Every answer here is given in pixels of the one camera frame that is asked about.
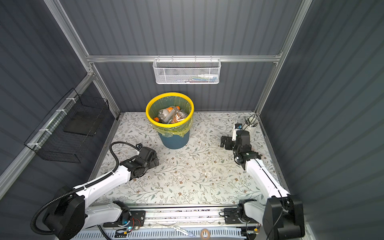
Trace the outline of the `brown tea bottle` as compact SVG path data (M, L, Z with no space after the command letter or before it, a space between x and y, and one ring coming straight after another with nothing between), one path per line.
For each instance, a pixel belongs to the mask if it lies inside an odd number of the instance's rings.
M184 110L181 110L179 106L169 107L168 110L172 114L170 124L181 122L188 116L188 114Z

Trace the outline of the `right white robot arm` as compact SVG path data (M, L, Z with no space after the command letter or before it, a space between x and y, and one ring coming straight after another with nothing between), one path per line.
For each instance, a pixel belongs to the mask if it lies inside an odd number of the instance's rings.
M290 240L305 236L303 202L285 190L270 174L259 153L252 150L250 133L237 123L232 136L222 136L220 146L231 150L234 161L259 185L265 208L256 200L240 200L236 209L226 208L226 224L258 223L268 240Z

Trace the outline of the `orange label small bottle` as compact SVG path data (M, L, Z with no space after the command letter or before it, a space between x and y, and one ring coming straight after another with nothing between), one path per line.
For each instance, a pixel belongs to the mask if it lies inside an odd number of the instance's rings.
M172 121L175 113L176 110L173 107L161 109L158 113L159 121L164 124L169 124Z

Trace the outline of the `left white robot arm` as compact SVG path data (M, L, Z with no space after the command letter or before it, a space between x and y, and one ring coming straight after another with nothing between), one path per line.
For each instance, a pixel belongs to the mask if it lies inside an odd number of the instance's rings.
M74 188L61 188L52 200L37 210L30 222L34 233L70 240L82 230L96 226L107 239L108 235L102 228L104 223L113 223L130 230L134 228L135 219L130 208L123 202L113 201L110 204L93 206L102 195L115 187L143 177L149 169L159 165L155 150L142 144L130 143L127 143L127 146L135 149L137 155L120 162L113 151L113 146L119 143L113 142L109 146L116 162L111 171Z

